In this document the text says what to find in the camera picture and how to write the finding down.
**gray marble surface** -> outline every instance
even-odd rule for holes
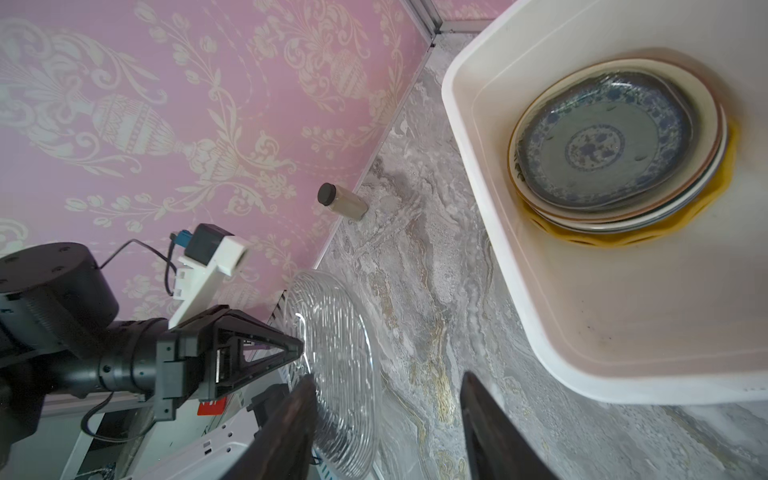
[[[440,84],[471,39],[438,39],[320,264],[368,305],[382,364],[389,480],[468,478],[458,389],[475,372],[560,478],[768,478],[768,402],[616,406],[555,380],[531,351],[469,186]]]

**white bracket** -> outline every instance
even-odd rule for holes
[[[183,302],[168,321],[168,329],[207,309],[224,279],[234,276],[243,266],[249,249],[250,243],[228,235],[221,239],[207,265],[189,257],[179,257],[179,262],[186,268],[179,268],[176,272],[174,300]]]
[[[230,469],[253,441],[259,424],[243,408],[212,432],[163,458],[147,471],[123,480],[214,480]]]

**floral pattern wallpaper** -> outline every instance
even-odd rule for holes
[[[493,20],[515,0],[432,0],[443,21]]]
[[[318,187],[355,187],[427,47],[400,0],[4,2],[0,256],[215,223],[255,250],[218,303],[266,319],[336,221]],[[172,314],[152,253],[104,272],[118,319]]]

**blue and white plate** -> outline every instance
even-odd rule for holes
[[[723,117],[725,117],[725,111],[722,108],[720,108],[720,110]],[[650,212],[646,212],[645,214],[641,214],[626,220],[606,223],[581,223],[577,221],[563,220],[557,217],[552,217],[551,215],[548,215],[547,213],[541,212],[539,210],[537,210],[537,212],[547,220],[551,221],[552,223],[556,223],[563,228],[585,233],[628,232],[631,230],[647,227],[656,222],[660,222],[688,205],[694,198],[697,197],[698,194],[701,193],[702,190],[704,190],[704,188],[709,184],[710,180],[712,180],[712,178],[715,176],[717,169],[720,167],[720,164],[725,158],[728,148],[728,123],[726,121],[724,121],[722,125],[722,135],[722,140],[720,141],[720,145],[717,148],[715,157],[712,160],[712,163],[701,175],[701,177],[693,182],[686,190],[680,193],[678,197],[674,198],[668,203],[659,206],[658,208],[651,210]]]
[[[526,124],[515,170],[550,204],[610,208],[664,182],[684,162],[696,127],[685,102],[659,77],[639,71],[581,81]]]

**stack of plates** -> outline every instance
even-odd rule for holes
[[[582,233],[647,227],[691,202],[717,171],[728,126],[696,75],[647,58],[608,61],[552,85],[509,148],[522,199]]]

